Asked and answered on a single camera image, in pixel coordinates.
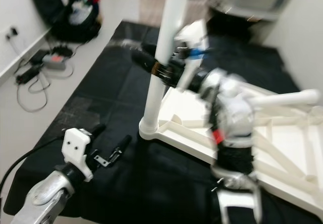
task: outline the white bracket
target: white bracket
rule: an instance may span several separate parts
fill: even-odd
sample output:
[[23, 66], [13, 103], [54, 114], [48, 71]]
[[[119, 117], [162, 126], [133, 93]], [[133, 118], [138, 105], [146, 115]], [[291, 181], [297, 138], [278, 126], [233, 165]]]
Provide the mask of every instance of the white bracket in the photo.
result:
[[85, 149], [91, 141], [90, 137], [76, 128], [66, 130], [62, 146], [65, 162], [75, 165], [85, 176], [86, 182], [93, 179], [92, 171], [86, 165]]

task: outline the white wall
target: white wall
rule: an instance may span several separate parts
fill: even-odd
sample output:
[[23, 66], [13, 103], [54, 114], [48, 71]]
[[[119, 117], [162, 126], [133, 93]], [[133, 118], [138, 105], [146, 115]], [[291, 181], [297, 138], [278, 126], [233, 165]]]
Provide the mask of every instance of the white wall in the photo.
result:
[[12, 25], [19, 31], [12, 42], [20, 52], [39, 40], [48, 30], [32, 0], [0, 0], [0, 76], [18, 59], [5, 40], [5, 31]]
[[323, 0], [291, 0], [264, 44], [279, 48], [302, 89], [323, 93]]

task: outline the black bag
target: black bag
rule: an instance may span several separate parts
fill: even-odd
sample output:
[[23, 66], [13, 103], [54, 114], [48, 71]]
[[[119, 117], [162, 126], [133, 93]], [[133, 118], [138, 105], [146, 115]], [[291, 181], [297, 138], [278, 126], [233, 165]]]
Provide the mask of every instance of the black bag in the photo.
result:
[[92, 10], [80, 25], [71, 25], [68, 17], [71, 3], [64, 6], [62, 0], [33, 0], [43, 20], [52, 26], [51, 34], [58, 40], [84, 43], [98, 36], [101, 24], [96, 21], [98, 11]]

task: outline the black tablecloth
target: black tablecloth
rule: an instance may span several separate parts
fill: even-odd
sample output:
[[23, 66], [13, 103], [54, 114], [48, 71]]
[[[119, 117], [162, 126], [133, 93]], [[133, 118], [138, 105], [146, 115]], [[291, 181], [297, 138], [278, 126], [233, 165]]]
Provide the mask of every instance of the black tablecloth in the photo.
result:
[[[156, 43], [158, 29], [122, 22], [113, 39], [140, 41], [143, 35], [145, 42]], [[210, 37], [210, 46], [214, 52], [204, 60], [204, 66], [223, 68], [277, 93], [298, 91], [282, 70], [283, 62], [275, 49], [215, 36]], [[212, 187], [209, 165], [163, 142], [147, 142], [137, 136], [149, 78], [131, 62], [127, 49], [106, 47], [37, 143], [56, 136], [62, 128], [91, 128], [105, 123], [107, 129], [94, 147], [107, 157], [126, 134], [133, 136], [123, 158], [111, 169], [99, 169], [90, 183], [84, 183], [62, 215], [100, 223], [205, 221], [205, 193]], [[61, 146], [58, 141], [45, 147], [18, 169], [4, 207], [7, 214], [16, 214], [29, 189], [48, 176], [55, 165], [64, 163]], [[320, 223], [310, 213], [267, 195], [263, 208], [264, 223]]]

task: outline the floor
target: floor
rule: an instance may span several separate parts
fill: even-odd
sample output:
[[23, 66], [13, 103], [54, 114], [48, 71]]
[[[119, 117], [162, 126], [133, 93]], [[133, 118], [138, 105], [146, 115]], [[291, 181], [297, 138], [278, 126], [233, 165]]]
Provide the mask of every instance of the floor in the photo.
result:
[[[13, 162], [36, 144], [85, 74], [91, 68], [95, 59], [108, 43], [121, 20], [138, 21], [139, 1], [101, 0], [101, 12], [104, 17], [104, 23], [98, 38], [80, 47], [77, 50], [76, 55], [69, 60], [69, 63], [73, 64], [75, 67], [74, 74], [70, 78], [66, 80], [52, 80], [52, 85], [48, 89], [49, 101], [43, 110], [37, 113], [27, 113], [19, 107], [16, 99], [17, 86], [14, 84], [14, 77], [11, 77], [0, 87], [1, 179], [5, 171]], [[27, 91], [29, 84], [21, 89], [21, 99], [25, 105], [37, 108], [37, 106], [41, 106], [44, 103], [44, 95], [29, 94]], [[3, 204], [10, 189], [14, 172], [9, 176], [5, 184], [2, 193], [4, 198]], [[2, 213], [2, 224], [9, 224], [12, 218], [12, 216]], [[82, 224], [92, 222], [81, 218], [58, 217], [55, 223]]]

